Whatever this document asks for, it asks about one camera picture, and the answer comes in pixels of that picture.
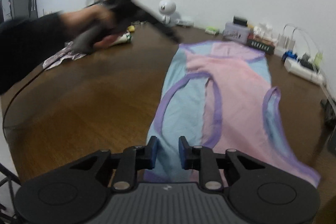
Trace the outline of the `person left hand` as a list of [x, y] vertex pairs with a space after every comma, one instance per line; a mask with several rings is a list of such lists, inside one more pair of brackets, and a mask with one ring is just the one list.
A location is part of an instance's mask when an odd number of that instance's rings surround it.
[[108, 34], [92, 45], [94, 51], [104, 50], [109, 48], [126, 29], [113, 34], [116, 29], [114, 13], [103, 5], [93, 5], [85, 9], [72, 12], [59, 13], [60, 32], [56, 39], [58, 43], [74, 40], [95, 23], [99, 23], [103, 28], [108, 30]]

